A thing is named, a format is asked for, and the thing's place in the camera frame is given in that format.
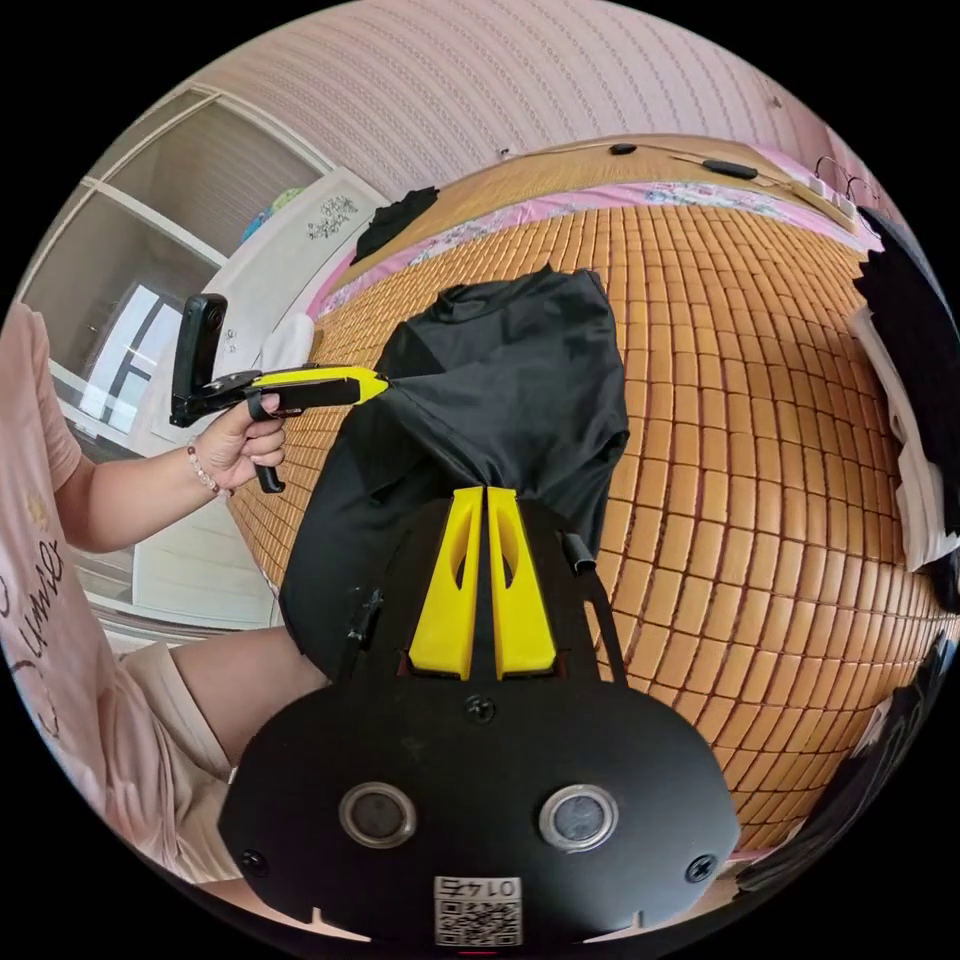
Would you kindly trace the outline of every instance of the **bamboo mat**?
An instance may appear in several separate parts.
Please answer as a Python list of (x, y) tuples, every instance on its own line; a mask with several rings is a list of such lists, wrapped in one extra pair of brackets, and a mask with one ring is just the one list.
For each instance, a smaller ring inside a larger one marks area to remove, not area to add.
[[(847, 328), (856, 255), (715, 207), (588, 211), (388, 277), (325, 318), (315, 359), (372, 364), (438, 290), (547, 262), (601, 275), (625, 357), (631, 437), (599, 568), (630, 682), (697, 725), (741, 849), (766, 848), (939, 631), (960, 634), (903, 566), (897, 448)], [(289, 422), (286, 493), (249, 484), (230, 501), (275, 583), (344, 413)]]
[[(638, 146), (634, 153), (614, 157), (609, 153), (609, 145), (613, 142), (636, 143)], [(452, 226), (515, 203), (567, 190), (617, 183), (712, 183), (805, 205), (787, 187), (754, 185), (749, 181), (712, 173), (689, 160), (677, 160), (671, 154), (674, 147), (680, 153), (742, 163), (773, 180), (784, 183), (790, 180), (779, 167), (756, 150), (743, 144), (708, 137), (625, 136), (516, 157), (444, 187), (432, 207), (390, 243), (349, 267), (338, 278), (331, 292), (345, 287), (382, 260)], [(806, 206), (823, 212), (812, 204)], [(847, 225), (848, 221), (839, 212), (836, 216), (838, 223)]]

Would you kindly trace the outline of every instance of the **yellow plastic part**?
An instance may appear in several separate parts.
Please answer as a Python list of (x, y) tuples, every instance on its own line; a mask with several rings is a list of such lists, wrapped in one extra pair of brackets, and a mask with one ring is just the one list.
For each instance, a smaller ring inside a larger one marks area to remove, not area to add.
[[(480, 569), (483, 487), (456, 490), (420, 622), (410, 645), (417, 670), (470, 678)], [(463, 578), (457, 586), (457, 572)]]
[(315, 383), (320, 380), (356, 380), (360, 387), (360, 399), (355, 406), (379, 396), (390, 385), (368, 367), (297, 367), (293, 370), (265, 373), (257, 377), (250, 386), (266, 390), (291, 383)]
[[(497, 679), (514, 674), (545, 673), (553, 668), (557, 650), (543, 607), (516, 491), (488, 488), (487, 511)], [(513, 575), (509, 586), (504, 560)]]

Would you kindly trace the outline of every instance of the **screw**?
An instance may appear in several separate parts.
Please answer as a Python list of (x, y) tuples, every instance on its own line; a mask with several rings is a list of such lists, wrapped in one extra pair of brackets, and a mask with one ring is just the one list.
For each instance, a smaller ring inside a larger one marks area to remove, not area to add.
[(497, 713), (497, 706), (489, 697), (480, 697), (476, 694), (467, 697), (463, 709), (471, 723), (480, 725), (489, 723)]
[(256, 850), (243, 851), (240, 857), (240, 868), (254, 877), (265, 877), (270, 872), (266, 858)]
[(685, 874), (687, 883), (703, 883), (704, 880), (713, 875), (713, 871), (716, 869), (717, 858), (711, 853), (705, 853), (702, 857), (697, 857), (687, 867)]

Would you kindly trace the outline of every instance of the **beige shorts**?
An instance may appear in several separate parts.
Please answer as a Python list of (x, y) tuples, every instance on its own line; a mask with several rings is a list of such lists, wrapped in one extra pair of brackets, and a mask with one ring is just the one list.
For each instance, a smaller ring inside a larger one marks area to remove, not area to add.
[(153, 643), (122, 659), (167, 741), (179, 845), (177, 872), (191, 883), (237, 879), (240, 871), (217, 829), (231, 773), (223, 748), (165, 643)]

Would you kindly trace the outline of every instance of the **black cloth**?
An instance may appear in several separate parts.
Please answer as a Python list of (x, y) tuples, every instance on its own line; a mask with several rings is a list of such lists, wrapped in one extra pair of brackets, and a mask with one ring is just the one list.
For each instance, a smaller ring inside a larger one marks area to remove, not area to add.
[(960, 533), (960, 328), (907, 232), (875, 210), (858, 209), (883, 251), (867, 254), (853, 285), (903, 383), (923, 452), (943, 475), (945, 530)]
[(960, 613), (960, 548), (934, 560), (927, 572), (941, 608), (947, 613)]
[(386, 246), (436, 203), (439, 192), (436, 187), (411, 190), (402, 200), (391, 203), (389, 207), (377, 207), (367, 229), (357, 240), (357, 252), (350, 263), (358, 263)]
[(738, 895), (780, 886), (796, 877), (846, 833), (913, 744), (943, 686), (950, 655), (950, 641), (941, 634), (913, 681), (894, 690), (878, 739), (837, 767), (792, 840), (737, 874)]
[(508, 487), (596, 555), (628, 439), (615, 322), (591, 271), (444, 290), (397, 327), (376, 369), (391, 386), (344, 419), (280, 589), (291, 636), (331, 678), (357, 592), (403, 516), (458, 487)]

